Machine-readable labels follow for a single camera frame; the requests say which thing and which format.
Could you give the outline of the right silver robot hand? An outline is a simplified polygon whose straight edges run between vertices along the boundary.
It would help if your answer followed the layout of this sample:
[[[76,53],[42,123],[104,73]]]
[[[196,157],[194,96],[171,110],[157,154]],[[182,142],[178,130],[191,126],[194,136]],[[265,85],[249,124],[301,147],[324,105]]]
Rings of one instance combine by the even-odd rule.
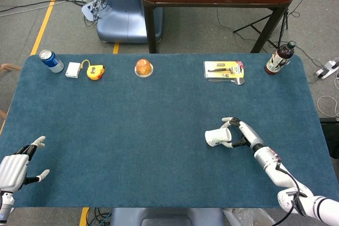
[[[223,125],[221,128],[228,128],[233,125],[239,128],[242,133],[242,138],[237,142],[223,141],[223,144],[227,148],[235,148],[239,146],[248,146],[253,152],[257,152],[259,149],[264,147],[263,140],[259,137],[259,135],[245,122],[239,120],[236,117],[223,117],[221,119],[223,121]]]

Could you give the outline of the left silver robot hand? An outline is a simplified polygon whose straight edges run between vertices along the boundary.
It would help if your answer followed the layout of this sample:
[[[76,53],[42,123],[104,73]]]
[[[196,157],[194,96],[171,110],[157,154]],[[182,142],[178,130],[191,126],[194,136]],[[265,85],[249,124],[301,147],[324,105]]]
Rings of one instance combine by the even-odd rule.
[[[37,148],[45,147],[46,137],[37,138],[30,145],[23,146],[12,155],[5,156],[1,162],[1,192],[15,193],[22,185],[41,182],[50,173],[44,170],[40,175],[27,177],[29,163]]]

